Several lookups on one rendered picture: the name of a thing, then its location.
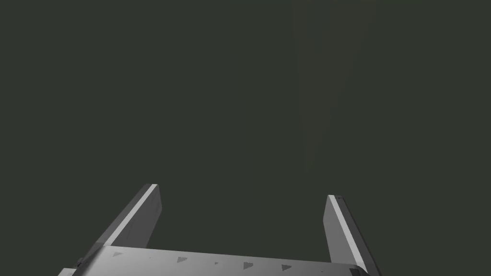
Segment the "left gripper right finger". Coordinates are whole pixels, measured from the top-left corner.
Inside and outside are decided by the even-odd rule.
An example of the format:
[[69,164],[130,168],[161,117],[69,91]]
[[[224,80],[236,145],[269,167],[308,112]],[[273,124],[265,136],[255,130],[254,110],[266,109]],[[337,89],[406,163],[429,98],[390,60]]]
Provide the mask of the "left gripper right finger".
[[327,196],[323,225],[331,262],[352,265],[359,273],[380,273],[343,197]]

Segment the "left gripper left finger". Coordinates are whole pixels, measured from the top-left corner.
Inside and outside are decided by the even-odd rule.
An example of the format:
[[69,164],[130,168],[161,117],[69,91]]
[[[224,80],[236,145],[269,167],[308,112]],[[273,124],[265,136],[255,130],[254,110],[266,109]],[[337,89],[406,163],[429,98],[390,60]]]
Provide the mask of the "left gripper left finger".
[[144,185],[86,255],[93,255],[103,246],[146,248],[161,211],[159,185]]

